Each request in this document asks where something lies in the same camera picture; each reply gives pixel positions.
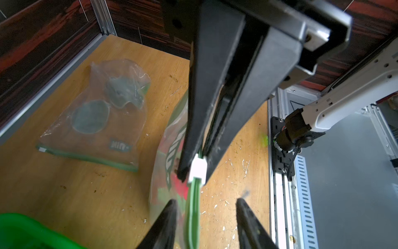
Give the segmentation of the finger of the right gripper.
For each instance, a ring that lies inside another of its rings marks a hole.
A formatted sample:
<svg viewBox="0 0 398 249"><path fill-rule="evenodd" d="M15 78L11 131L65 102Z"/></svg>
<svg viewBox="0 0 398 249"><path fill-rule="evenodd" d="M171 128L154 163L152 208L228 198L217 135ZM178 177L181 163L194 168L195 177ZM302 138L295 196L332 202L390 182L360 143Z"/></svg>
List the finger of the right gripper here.
<svg viewBox="0 0 398 249"><path fill-rule="evenodd" d="M221 1L204 1L193 43L188 89L188 122L177 177L185 181L202 147L216 104L245 25L245 15Z"/></svg>

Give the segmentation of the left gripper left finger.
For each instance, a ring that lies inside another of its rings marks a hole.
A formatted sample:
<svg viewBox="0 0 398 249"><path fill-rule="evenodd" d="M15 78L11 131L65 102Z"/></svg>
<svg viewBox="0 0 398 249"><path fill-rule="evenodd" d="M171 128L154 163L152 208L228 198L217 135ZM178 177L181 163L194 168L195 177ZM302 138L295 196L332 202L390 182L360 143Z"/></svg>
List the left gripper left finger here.
<svg viewBox="0 0 398 249"><path fill-rule="evenodd" d="M177 225L177 201L171 199L136 249L173 249Z"/></svg>

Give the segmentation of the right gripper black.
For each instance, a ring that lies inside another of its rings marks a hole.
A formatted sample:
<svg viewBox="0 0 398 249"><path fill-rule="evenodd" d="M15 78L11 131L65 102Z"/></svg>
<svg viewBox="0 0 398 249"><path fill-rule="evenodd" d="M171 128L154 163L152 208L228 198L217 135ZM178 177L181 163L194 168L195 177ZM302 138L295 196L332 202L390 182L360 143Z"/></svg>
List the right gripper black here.
<svg viewBox="0 0 398 249"><path fill-rule="evenodd" d="M190 90L220 90L246 71L206 152L207 180L270 94L313 76L319 63L348 46L352 26L348 14L326 1L162 1L161 6L165 29L191 45Z"/></svg>

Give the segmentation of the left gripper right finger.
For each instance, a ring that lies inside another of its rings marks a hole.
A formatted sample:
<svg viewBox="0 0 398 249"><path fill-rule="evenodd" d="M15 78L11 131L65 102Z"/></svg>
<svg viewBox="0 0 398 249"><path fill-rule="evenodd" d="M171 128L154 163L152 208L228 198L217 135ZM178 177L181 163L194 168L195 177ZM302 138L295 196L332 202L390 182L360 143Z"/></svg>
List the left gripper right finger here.
<svg viewBox="0 0 398 249"><path fill-rule="evenodd" d="M236 219L240 249L277 249L243 198L236 201Z"/></svg>

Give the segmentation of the green perforated plastic tray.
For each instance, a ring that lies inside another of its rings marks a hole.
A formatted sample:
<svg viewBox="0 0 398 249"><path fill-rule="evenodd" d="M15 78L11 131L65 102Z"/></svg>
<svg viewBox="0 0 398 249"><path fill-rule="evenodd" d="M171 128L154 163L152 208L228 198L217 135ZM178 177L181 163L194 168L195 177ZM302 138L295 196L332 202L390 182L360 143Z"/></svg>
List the green perforated plastic tray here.
<svg viewBox="0 0 398 249"><path fill-rule="evenodd" d="M1 214L2 249L82 249L83 246L18 213Z"/></svg>

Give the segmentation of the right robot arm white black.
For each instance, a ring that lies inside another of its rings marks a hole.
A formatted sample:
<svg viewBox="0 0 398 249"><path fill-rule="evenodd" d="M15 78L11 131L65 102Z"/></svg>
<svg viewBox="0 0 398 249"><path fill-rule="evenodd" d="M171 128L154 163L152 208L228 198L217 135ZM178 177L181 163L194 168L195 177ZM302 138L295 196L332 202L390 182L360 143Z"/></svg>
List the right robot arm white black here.
<svg viewBox="0 0 398 249"><path fill-rule="evenodd" d="M162 1L165 28L191 44L188 123L177 177L206 182L278 89L349 44L352 18L326 1ZM352 112L398 89L392 41L372 62L284 121L274 147L297 154Z"/></svg>

